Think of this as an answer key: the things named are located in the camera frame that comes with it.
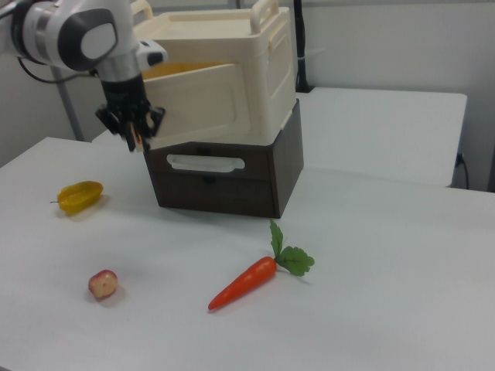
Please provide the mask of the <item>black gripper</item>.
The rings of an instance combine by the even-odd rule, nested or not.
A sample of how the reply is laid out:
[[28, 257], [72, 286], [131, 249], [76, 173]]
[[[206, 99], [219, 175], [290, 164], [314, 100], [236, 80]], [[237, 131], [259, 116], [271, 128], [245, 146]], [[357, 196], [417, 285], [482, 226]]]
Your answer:
[[101, 105], [96, 110], [97, 118], [113, 135], [125, 140], [128, 150], [133, 152], [135, 139], [130, 124], [113, 113], [138, 113], [133, 123], [135, 137], [142, 149], [148, 151], [151, 148], [150, 141], [157, 135], [166, 110], [149, 103], [142, 75], [118, 82], [102, 80], [101, 86], [107, 106]]

